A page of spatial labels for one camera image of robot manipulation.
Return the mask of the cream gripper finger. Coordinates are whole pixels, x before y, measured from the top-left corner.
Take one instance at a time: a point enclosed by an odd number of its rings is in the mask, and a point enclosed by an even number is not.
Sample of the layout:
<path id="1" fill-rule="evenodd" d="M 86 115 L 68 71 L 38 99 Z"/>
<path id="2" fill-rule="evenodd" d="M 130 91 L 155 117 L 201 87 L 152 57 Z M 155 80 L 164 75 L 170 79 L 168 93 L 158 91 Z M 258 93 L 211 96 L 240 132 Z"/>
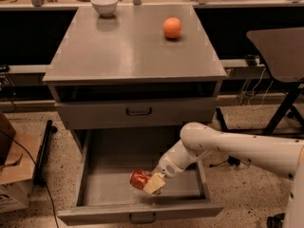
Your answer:
<path id="1" fill-rule="evenodd" d="M 165 185 L 164 175 L 160 173 L 154 173 L 151 179 L 147 182 L 143 191 L 147 194 L 159 194 Z"/>

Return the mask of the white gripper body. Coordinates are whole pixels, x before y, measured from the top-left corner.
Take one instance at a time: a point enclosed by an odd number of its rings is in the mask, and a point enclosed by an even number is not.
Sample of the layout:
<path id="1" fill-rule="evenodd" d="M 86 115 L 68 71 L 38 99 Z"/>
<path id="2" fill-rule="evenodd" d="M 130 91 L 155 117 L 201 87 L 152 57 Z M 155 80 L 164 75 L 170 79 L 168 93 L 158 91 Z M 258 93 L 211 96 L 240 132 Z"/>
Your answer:
<path id="1" fill-rule="evenodd" d="M 183 170 L 171 160 L 167 153 L 161 156 L 157 170 L 165 175 L 168 179 L 173 179 L 183 173 Z"/>

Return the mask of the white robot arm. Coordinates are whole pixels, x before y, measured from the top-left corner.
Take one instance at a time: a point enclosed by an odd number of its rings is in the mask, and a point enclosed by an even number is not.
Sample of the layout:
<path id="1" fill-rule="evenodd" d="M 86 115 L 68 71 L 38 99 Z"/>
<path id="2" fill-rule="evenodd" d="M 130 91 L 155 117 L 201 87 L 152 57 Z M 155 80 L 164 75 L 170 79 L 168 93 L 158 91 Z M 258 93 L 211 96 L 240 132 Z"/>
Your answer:
<path id="1" fill-rule="evenodd" d="M 159 160 L 143 190 L 152 194 L 167 178 L 181 174 L 209 151 L 221 151 L 293 182 L 282 228 L 304 227 L 304 141 L 217 131 L 202 123 L 188 123 L 180 140 Z"/>

